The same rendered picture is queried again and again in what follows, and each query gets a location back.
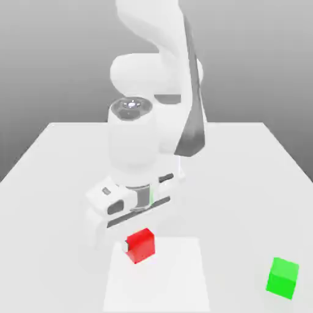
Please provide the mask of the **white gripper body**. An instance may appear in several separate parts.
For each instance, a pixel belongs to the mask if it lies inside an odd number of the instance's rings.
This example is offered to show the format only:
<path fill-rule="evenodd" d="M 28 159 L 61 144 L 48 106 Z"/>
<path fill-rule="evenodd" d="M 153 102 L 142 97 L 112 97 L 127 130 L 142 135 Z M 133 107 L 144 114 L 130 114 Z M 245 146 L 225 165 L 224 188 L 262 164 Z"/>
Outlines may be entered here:
<path fill-rule="evenodd" d="M 86 193 L 86 241 L 98 247 L 105 241 L 124 240 L 145 228 L 153 229 L 176 212 L 179 182 L 127 187 L 99 182 Z"/>

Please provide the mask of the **small red cube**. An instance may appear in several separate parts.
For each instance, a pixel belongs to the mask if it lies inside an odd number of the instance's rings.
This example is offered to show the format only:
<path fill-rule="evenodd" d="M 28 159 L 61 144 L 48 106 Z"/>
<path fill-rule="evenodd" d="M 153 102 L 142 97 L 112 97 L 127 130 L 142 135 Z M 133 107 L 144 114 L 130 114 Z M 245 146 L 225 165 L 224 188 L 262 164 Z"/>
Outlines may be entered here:
<path fill-rule="evenodd" d="M 126 244 L 126 254 L 134 264 L 155 254 L 155 236 L 148 228 L 128 236 Z"/>

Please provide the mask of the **small green cube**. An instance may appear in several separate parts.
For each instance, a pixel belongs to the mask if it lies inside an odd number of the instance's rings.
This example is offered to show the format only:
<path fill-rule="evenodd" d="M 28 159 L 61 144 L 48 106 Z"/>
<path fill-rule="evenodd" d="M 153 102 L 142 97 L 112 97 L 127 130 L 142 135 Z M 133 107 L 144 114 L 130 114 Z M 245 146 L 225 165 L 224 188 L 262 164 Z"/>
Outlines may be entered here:
<path fill-rule="evenodd" d="M 297 263 L 274 257 L 268 275 L 266 291 L 291 300 L 298 279 L 299 267 Z"/>

